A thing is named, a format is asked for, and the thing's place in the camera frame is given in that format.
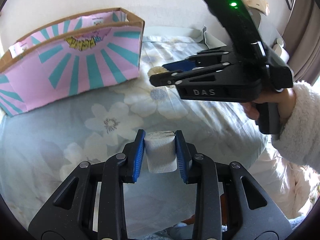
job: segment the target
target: hand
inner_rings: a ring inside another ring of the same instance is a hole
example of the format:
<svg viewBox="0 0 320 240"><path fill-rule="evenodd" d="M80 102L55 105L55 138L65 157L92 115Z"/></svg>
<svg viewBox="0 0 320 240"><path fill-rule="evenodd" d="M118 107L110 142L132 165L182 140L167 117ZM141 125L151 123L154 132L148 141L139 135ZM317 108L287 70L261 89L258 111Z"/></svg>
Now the hand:
<svg viewBox="0 0 320 240"><path fill-rule="evenodd" d="M285 124L293 112L296 103L296 94L292 88L286 88L281 93L262 91L254 103L278 103L280 122ZM259 112L252 102L241 103L241 105L250 119L257 120L259 118Z"/></svg>

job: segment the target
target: pink box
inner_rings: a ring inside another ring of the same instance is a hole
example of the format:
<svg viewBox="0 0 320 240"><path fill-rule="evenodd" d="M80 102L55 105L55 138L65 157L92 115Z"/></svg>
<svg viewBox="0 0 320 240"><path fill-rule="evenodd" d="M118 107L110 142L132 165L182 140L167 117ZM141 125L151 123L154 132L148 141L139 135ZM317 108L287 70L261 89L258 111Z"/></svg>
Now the pink box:
<svg viewBox="0 0 320 240"><path fill-rule="evenodd" d="M144 21L121 9L76 15L27 34L0 61L0 106L13 116L139 76Z"/></svg>

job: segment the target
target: brown curtain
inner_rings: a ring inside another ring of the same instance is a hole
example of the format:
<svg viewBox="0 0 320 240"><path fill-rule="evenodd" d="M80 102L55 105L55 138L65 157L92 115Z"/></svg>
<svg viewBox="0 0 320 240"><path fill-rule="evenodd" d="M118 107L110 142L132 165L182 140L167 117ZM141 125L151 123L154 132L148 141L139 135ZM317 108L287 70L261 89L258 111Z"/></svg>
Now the brown curtain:
<svg viewBox="0 0 320 240"><path fill-rule="evenodd" d="M313 85L320 75L320 9L314 0L295 1L283 39L295 80Z"/></svg>

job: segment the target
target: sleeve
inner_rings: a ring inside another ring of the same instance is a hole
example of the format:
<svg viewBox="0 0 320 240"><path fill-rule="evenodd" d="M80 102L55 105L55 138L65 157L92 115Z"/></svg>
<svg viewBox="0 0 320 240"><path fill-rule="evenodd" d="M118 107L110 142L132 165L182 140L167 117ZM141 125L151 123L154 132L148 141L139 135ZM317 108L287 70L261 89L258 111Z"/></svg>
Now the sleeve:
<svg viewBox="0 0 320 240"><path fill-rule="evenodd" d="M320 172L320 94L306 82L293 87L296 104L280 138L272 144L290 162Z"/></svg>

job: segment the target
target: white wall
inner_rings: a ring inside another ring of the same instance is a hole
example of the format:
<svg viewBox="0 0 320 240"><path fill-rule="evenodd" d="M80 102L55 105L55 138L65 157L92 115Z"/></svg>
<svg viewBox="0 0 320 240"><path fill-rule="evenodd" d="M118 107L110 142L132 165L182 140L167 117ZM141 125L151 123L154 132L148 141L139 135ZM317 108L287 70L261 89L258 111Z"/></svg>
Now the white wall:
<svg viewBox="0 0 320 240"><path fill-rule="evenodd" d="M282 34L290 10L285 0L267 0L268 16ZM200 29L226 42L228 36L202 0L8 0L0 16L1 42L5 50L26 33L59 18L110 7L123 7L146 21L146 26L176 26Z"/></svg>

